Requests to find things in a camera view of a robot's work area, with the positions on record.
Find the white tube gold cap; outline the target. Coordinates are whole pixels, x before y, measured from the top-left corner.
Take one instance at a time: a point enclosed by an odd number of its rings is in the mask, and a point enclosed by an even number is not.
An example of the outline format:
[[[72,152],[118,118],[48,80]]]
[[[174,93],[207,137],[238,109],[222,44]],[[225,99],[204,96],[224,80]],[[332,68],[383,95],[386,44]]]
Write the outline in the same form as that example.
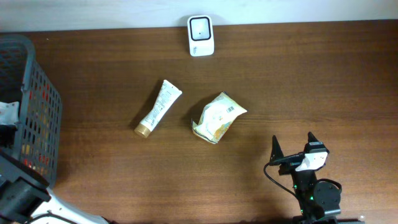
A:
[[[164,80],[153,108],[136,126],[134,132],[140,137],[147,138],[181,94],[182,91],[175,85]]]

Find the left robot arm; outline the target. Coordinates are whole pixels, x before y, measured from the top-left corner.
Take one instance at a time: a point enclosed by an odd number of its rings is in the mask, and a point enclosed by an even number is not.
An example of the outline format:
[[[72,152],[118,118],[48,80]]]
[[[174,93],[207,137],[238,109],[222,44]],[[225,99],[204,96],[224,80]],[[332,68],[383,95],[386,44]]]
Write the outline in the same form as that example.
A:
[[[36,171],[1,151],[1,223],[111,223],[55,196]]]

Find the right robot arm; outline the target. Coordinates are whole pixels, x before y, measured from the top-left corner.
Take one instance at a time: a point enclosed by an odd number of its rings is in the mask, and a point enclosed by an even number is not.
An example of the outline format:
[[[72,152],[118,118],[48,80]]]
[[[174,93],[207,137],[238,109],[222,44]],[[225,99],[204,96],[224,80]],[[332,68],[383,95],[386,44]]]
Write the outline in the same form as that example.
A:
[[[292,223],[337,223],[341,213],[342,186],[330,179],[318,179],[316,171],[326,164],[329,150],[312,133],[302,152],[284,156],[275,136],[269,162],[264,167],[278,166],[279,175],[290,175],[293,191],[287,189],[269,174],[266,177],[280,188],[292,194],[298,201],[300,216],[293,217]]]

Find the yellow white snack bag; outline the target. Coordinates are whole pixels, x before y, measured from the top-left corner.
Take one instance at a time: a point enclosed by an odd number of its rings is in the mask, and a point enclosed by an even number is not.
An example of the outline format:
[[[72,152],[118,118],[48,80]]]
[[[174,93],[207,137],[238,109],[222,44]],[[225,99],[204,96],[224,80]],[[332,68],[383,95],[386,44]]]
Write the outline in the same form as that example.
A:
[[[198,124],[192,121],[192,131],[199,138],[217,144],[234,120],[247,112],[223,91],[204,107]]]

